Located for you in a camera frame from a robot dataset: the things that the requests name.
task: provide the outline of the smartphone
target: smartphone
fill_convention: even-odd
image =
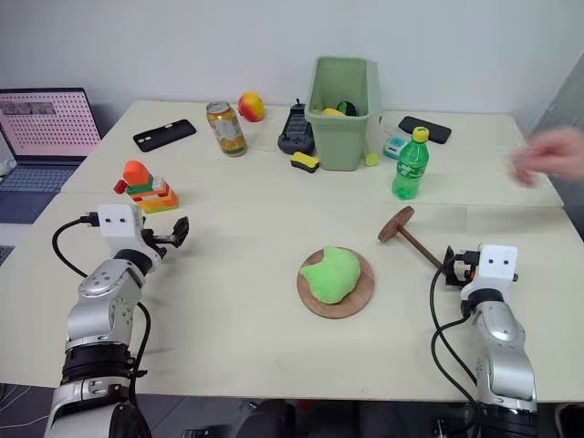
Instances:
[[[193,135],[196,132],[197,130],[187,119],[182,119],[154,130],[146,130],[136,134],[133,139],[142,152],[149,152],[165,144]]]
[[[445,144],[448,137],[450,137],[450,134],[453,132],[453,130],[446,128],[445,126],[436,125],[429,121],[415,119],[410,116],[404,117],[398,126],[401,130],[405,130],[409,134],[411,134],[413,129],[417,126],[428,128],[430,131],[430,141],[435,141],[440,144]]]

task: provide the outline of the black cable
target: black cable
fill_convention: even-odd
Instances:
[[[460,319],[457,319],[456,321],[453,322],[449,322],[448,324],[444,324],[443,326],[439,327],[439,331],[436,330],[434,332],[434,334],[432,335],[432,341],[430,343],[430,351],[432,352],[432,359],[434,360],[434,363],[436,364],[436,367],[438,368],[438,370],[442,373],[442,375],[453,384],[453,386],[460,391],[464,397],[466,397],[466,399],[469,401],[469,403],[471,404],[471,407],[473,408],[473,418],[470,420],[470,422],[468,422],[467,424],[465,424],[462,428],[457,429],[452,431],[452,434],[458,434],[458,433],[464,433],[466,431],[468,431],[471,427],[474,426],[474,430],[473,430],[473,437],[475,437],[475,432],[478,434],[478,426],[476,425],[476,419],[478,418],[479,415],[479,411],[478,411],[478,405],[476,404],[475,398],[460,384],[458,383],[458,381],[456,381],[454,379],[454,377],[452,377],[448,371],[446,371],[442,365],[442,363],[440,362],[440,360],[438,359],[438,356],[436,355],[436,341],[438,340],[439,337],[439,333],[441,333],[442,331],[449,329],[450,327],[454,327],[454,326],[459,326],[461,324],[464,324],[470,317],[463,317]]]
[[[152,432],[142,411],[138,408],[138,435],[140,438],[152,438]]]
[[[443,343],[446,346],[446,348],[448,349],[448,351],[452,354],[452,356],[456,359],[456,361],[461,365],[461,367],[463,367],[464,371],[466,371],[466,373],[469,375],[469,377],[471,377],[473,382],[476,383],[476,377],[474,376],[474,374],[469,370],[469,368],[466,366],[466,364],[463,362],[463,360],[460,359],[458,354],[456,354],[456,352],[451,347],[450,343],[448,342],[448,340],[446,340],[446,337],[443,334],[443,331],[446,329],[449,329],[450,327],[464,324],[470,318],[470,315],[462,317],[460,319],[457,319],[456,321],[444,324],[443,326],[440,326],[440,324],[438,323],[438,318],[436,317],[436,311],[434,308],[434,290],[436,288],[436,282],[438,281],[438,277],[444,271],[444,267],[446,265],[449,265],[453,261],[454,261],[454,257],[451,257],[449,260],[444,262],[444,264],[436,270],[436,273],[434,274],[434,276],[432,278],[432,283],[430,284],[430,311],[432,313],[432,320],[433,320],[434,326],[436,327],[436,331],[432,335],[432,341],[430,343],[430,350],[432,353],[433,361],[436,364],[436,367],[438,368],[438,370],[442,373],[442,375],[449,382],[451,382],[453,384],[453,386],[458,391],[460,391],[464,395],[464,397],[470,402],[471,407],[473,408],[473,418],[471,419],[471,421],[468,422],[462,428],[452,431],[452,434],[466,433],[471,427],[473,427],[472,437],[476,438],[478,436],[478,433],[480,430],[479,425],[476,423],[476,420],[479,418],[479,414],[480,414],[480,412],[478,410],[478,404],[476,403],[473,396],[460,383],[458,383],[458,381],[456,381],[448,373],[448,371],[446,371],[444,369],[444,367],[442,366],[442,363],[440,362],[440,360],[438,359],[438,356],[436,355],[436,341],[440,337],[440,339],[443,341]]]
[[[438,334],[438,336],[440,336],[440,339],[444,343],[444,346],[448,349],[448,351],[450,352],[450,354],[452,354],[453,358],[458,362],[458,364],[461,367],[463,367],[464,372],[466,372],[466,374],[471,379],[471,381],[473,381],[473,383],[476,385],[476,377],[475,377],[475,375],[466,366],[466,364],[464,363],[464,361],[462,359],[460,359],[460,357],[456,354],[456,352],[451,347],[450,343],[448,342],[448,340],[446,340],[446,337],[442,333],[442,330],[440,329],[440,323],[438,322],[438,318],[436,317],[436,309],[434,307],[434,290],[436,289],[436,282],[438,281],[438,277],[440,276],[440,274],[442,272],[444,272],[444,267],[446,265],[450,265],[454,261],[454,259],[455,259],[455,257],[451,257],[449,260],[445,261],[444,262],[444,265],[440,266],[436,270],[436,273],[434,274],[434,277],[432,278],[432,283],[430,284],[430,313],[432,314],[432,321],[434,323],[434,326],[436,327],[436,333]]]
[[[140,347],[138,348],[138,354],[136,355],[136,360],[134,361],[134,372],[130,378],[130,390],[129,390],[129,397],[130,401],[134,403],[135,406],[138,406],[138,399],[136,397],[136,379],[141,377],[140,371],[140,363],[142,361],[142,356],[144,355],[144,351],[146,350],[146,343],[148,342],[148,337],[150,336],[150,329],[151,329],[151,318],[150,312],[148,309],[142,304],[138,303],[138,308],[144,314],[146,318],[146,327],[144,328],[144,334],[142,335],[142,341],[140,343]]]
[[[73,265],[71,262],[69,262],[65,258],[65,256],[63,255],[63,253],[61,253],[61,250],[58,248],[58,237],[60,236],[60,234],[63,233],[68,228],[70,228],[71,226],[74,226],[74,225],[77,225],[77,224],[83,224],[83,223],[84,223],[83,219],[82,218],[79,218],[79,219],[76,219],[75,221],[67,222],[64,225],[61,225],[56,230],[56,232],[53,234],[52,244],[53,244],[53,251],[55,251],[55,254],[61,260],[61,262],[63,262],[65,265],[67,265],[67,267],[69,267],[70,269],[72,269],[73,271],[75,271],[76,273],[78,273],[80,276],[88,276],[81,269],[79,269],[78,267],[76,267],[75,265]]]

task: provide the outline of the green soda bottle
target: green soda bottle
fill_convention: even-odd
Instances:
[[[419,126],[412,132],[412,140],[404,146],[398,160],[398,171],[391,190],[400,199],[412,199],[418,194],[430,154],[426,142],[430,132]]]

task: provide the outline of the yellow object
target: yellow object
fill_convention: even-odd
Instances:
[[[416,143],[425,143],[428,141],[428,137],[430,137],[428,128],[418,126],[417,128],[413,129],[412,140],[414,140]]]
[[[377,166],[380,163],[380,155],[377,152],[369,152],[365,155],[365,165],[367,167]]]
[[[303,171],[314,173],[315,170],[318,169],[320,161],[318,158],[311,157],[305,153],[294,152],[290,159],[290,163],[292,164],[292,167],[298,167]]]
[[[260,121],[264,118],[264,101],[257,93],[247,91],[237,102],[239,113],[249,121]]]
[[[136,204],[140,206],[144,213],[157,213],[178,208],[179,199],[176,193],[169,189],[166,196],[138,201]]]
[[[245,153],[247,143],[231,105],[223,101],[211,102],[207,105],[207,120],[225,155],[238,157]]]
[[[347,117],[345,114],[334,108],[324,108],[320,113],[321,116]]]

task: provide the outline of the human hand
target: human hand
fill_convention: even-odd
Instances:
[[[584,134],[573,128],[550,130],[527,140],[527,147],[512,160],[515,177],[533,185],[534,172],[584,179]]]

